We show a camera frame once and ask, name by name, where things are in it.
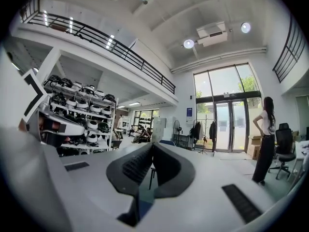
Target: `fluorescent light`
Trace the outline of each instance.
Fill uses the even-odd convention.
[[[20,71],[20,69],[12,62],[12,64],[14,65],[14,67],[18,70],[18,71]]]
[[[69,25],[69,27],[70,27],[70,33],[72,33],[72,27],[73,27],[73,17],[70,17],[70,25]]]
[[[194,41],[193,40],[185,40],[184,42],[183,42],[183,46],[185,47],[185,48],[187,48],[187,49],[190,49],[190,48],[192,48],[193,46],[194,46]]]
[[[44,21],[45,21],[45,26],[48,26],[48,17],[47,17],[46,10],[44,10]]]
[[[249,33],[249,31],[251,30],[251,26],[248,22],[244,22],[242,25],[241,25],[241,31],[243,33]]]
[[[106,49],[109,49],[109,48],[110,48],[110,45],[111,45],[111,43],[112,43],[112,39],[113,39],[114,37],[115,37],[115,36],[113,36],[113,35],[111,34],[110,38],[108,39]]]
[[[132,104],[129,104],[129,106],[134,106],[134,105],[138,105],[139,102],[135,102],[135,103],[132,103]]]

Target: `ceiling pipe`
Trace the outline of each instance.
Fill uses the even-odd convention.
[[[222,59],[226,59],[226,58],[233,58],[233,57],[247,56],[247,55],[251,55],[251,54],[266,53],[266,50],[267,50],[266,47],[260,47],[260,48],[252,48],[252,49],[223,53],[223,54],[219,54],[219,55],[216,55],[216,56],[202,58],[202,59],[199,59],[197,61],[191,62],[189,64],[182,65],[180,67],[172,69],[171,72],[172,72],[172,74],[175,74],[175,73],[191,70],[193,68],[200,67],[203,64],[207,64],[207,63],[210,63],[210,62],[214,62],[214,61],[222,60]]]

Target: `standing fan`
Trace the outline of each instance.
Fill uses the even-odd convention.
[[[180,131],[182,130],[182,128],[180,127],[180,123],[178,120],[175,120],[174,122],[174,126],[173,126],[173,132],[174,134],[177,134],[178,133],[178,139],[177,139],[177,147],[179,147],[179,134],[180,134]]]

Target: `doorway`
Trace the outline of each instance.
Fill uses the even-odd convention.
[[[246,99],[215,102],[217,121],[216,151],[239,153],[246,149],[249,136]]]

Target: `air conditioner unit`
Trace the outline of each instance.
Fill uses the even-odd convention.
[[[200,37],[197,43],[202,44],[204,47],[227,41],[224,22],[207,24],[198,28],[197,33]]]

